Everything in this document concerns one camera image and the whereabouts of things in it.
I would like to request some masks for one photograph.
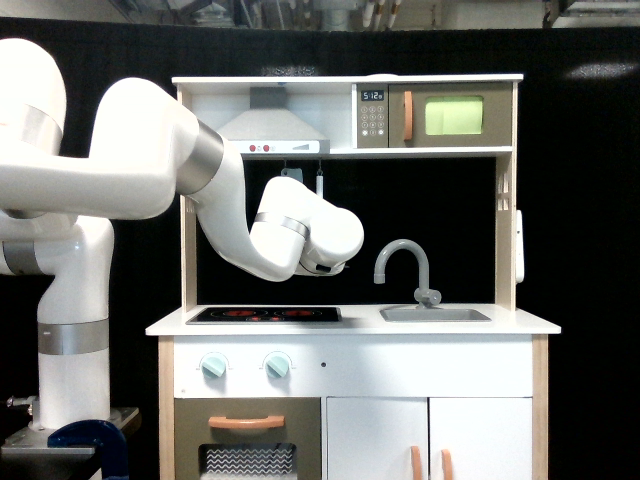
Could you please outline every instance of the oven handle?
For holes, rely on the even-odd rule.
[[[284,415],[269,415],[267,418],[211,417],[209,426],[226,430],[284,427]]]
[[[422,480],[422,461],[420,460],[420,448],[411,447],[411,469],[413,480]]]
[[[444,480],[453,480],[451,453],[447,449],[442,450],[442,471],[444,473]]]
[[[413,95],[410,91],[404,92],[404,139],[413,138]]]

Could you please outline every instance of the black cooktop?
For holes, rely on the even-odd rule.
[[[187,322],[188,325],[219,323],[316,323],[339,322],[336,307],[209,307]]]

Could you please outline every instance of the range hood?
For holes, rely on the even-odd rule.
[[[286,108],[284,87],[252,87],[249,110],[218,129],[243,155],[329,153],[329,139]]]

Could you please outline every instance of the black backdrop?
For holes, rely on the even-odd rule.
[[[563,328],[550,341],[550,476],[639,477],[640,67],[633,65],[640,65],[640,29],[351,34],[2,19],[5,37],[35,41],[58,62],[68,95],[61,153],[69,156],[87,155],[99,99],[128,76],[174,94],[173,76],[261,75],[283,66],[321,75],[523,73],[518,206],[527,272],[517,304]],[[612,63],[627,65],[626,75],[569,73],[586,64],[611,73],[605,65]],[[289,166],[302,167],[305,182],[317,168]],[[246,164],[249,217],[256,192],[281,167]],[[425,247],[445,301],[492,300],[493,201],[484,187],[492,162],[325,162],[323,170],[327,198],[365,226],[351,268],[334,279],[272,285],[203,249],[201,302],[410,302],[415,267],[402,253],[389,264],[388,285],[371,282],[375,255],[399,237]],[[177,202],[155,219],[114,222],[112,405],[137,406],[143,415],[130,442],[133,479],[158,476],[157,345],[144,329],[179,307],[178,222]],[[37,392],[36,307],[49,282],[0,277],[0,399]],[[0,438],[23,423],[0,409]]]

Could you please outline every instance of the oven window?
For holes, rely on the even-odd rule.
[[[426,134],[481,134],[483,102],[479,95],[428,97],[424,109]]]
[[[293,443],[205,444],[198,449],[200,480],[297,480]]]

